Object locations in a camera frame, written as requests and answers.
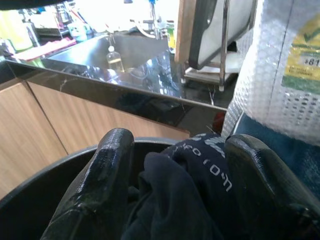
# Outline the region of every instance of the wooden board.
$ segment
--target wooden board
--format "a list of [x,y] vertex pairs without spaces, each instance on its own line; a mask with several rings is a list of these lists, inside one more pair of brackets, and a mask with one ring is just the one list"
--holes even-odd
[[29,83],[69,154],[97,144],[113,128],[129,129],[135,137],[184,140],[189,133],[111,107]]
[[180,0],[174,56],[174,60],[177,63],[184,63],[189,59],[196,2],[197,0]]
[[0,87],[0,199],[67,155],[27,86],[17,82]]

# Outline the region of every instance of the wooden cabinet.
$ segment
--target wooden cabinet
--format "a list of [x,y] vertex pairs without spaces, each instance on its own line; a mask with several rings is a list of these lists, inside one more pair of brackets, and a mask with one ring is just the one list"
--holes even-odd
[[28,87],[16,80],[0,85],[0,199],[66,155]]
[[113,128],[129,129],[135,137],[184,140],[189,133],[111,107],[29,83],[69,154],[97,144]]

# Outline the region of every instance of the reflective metal surface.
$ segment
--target reflective metal surface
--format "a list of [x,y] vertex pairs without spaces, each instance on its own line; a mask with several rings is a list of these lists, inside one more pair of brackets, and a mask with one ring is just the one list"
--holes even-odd
[[6,61],[20,79],[186,129],[192,135],[208,132],[216,113],[227,110],[235,81],[224,92],[214,84],[185,83],[183,67],[175,64],[166,41],[127,35],[115,35],[110,41],[121,54],[125,72],[108,69],[105,36],[49,57],[31,61],[7,57]]

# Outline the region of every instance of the sticker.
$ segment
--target sticker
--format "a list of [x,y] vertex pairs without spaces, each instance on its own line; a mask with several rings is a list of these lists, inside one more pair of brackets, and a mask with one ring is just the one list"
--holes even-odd
[[282,86],[320,94],[320,14],[308,21],[293,40]]

